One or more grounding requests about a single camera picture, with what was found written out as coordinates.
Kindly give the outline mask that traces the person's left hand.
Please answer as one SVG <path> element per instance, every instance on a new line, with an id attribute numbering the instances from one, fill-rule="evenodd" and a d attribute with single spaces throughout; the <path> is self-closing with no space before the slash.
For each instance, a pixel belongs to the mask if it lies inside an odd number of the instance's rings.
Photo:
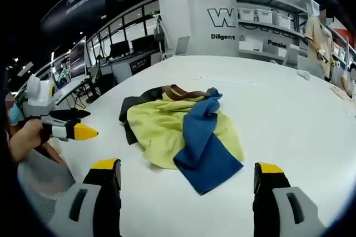
<path id="1" fill-rule="evenodd" d="M 27 146 L 30 149 L 46 143 L 51 137 L 50 132 L 45 130 L 42 122 L 37 119 L 28 120 L 23 129 L 26 134 Z"/>

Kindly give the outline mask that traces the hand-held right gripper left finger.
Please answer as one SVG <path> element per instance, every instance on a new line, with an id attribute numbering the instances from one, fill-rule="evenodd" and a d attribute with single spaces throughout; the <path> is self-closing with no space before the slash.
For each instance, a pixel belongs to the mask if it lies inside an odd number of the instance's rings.
<path id="1" fill-rule="evenodd" d="M 55 236 L 120 236 L 120 191 L 121 160 L 98 161 L 59 197 L 48 227 Z"/>

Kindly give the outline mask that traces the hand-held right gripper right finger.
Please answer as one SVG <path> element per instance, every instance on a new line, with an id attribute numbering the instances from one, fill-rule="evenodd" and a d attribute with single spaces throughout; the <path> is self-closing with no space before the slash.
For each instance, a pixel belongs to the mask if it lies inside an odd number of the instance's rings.
<path id="1" fill-rule="evenodd" d="M 322 236 L 325 226 L 318 208 L 283 170 L 273 164 L 255 163 L 254 236 Z"/>

